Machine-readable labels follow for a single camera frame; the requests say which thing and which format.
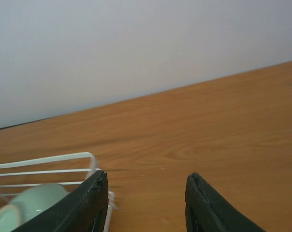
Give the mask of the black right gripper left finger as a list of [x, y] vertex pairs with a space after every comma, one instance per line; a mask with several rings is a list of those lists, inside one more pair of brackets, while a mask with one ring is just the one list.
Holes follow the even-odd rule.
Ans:
[[74, 191], [15, 232], [103, 232], [108, 210], [108, 178], [96, 171]]

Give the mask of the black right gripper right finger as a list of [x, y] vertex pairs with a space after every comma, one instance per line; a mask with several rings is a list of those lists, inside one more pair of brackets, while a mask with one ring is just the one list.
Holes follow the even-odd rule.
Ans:
[[263, 232], [234, 208], [198, 173], [187, 178], [185, 217], [188, 232]]

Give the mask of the green floral ceramic bowl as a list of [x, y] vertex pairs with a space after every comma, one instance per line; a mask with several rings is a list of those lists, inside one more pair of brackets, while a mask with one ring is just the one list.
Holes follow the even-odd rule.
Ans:
[[11, 232], [55, 205], [68, 194], [57, 183], [31, 187], [0, 208], [0, 232]]

